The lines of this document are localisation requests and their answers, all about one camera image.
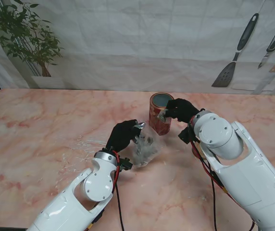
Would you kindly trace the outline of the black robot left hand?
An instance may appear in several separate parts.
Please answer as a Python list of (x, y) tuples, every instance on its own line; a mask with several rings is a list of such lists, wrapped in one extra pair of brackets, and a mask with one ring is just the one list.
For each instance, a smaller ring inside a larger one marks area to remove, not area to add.
[(111, 135), (107, 141), (106, 149), (120, 152), (125, 149), (131, 142), (131, 140), (138, 137), (141, 130), (135, 125), (138, 122), (136, 119), (123, 121), (114, 126)]

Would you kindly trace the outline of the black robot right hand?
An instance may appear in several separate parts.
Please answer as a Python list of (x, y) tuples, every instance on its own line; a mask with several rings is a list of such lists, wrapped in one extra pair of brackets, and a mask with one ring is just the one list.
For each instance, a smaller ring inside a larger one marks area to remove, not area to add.
[(165, 117), (177, 119), (179, 122), (188, 124), (191, 118), (199, 112), (191, 102), (177, 98), (167, 103)]

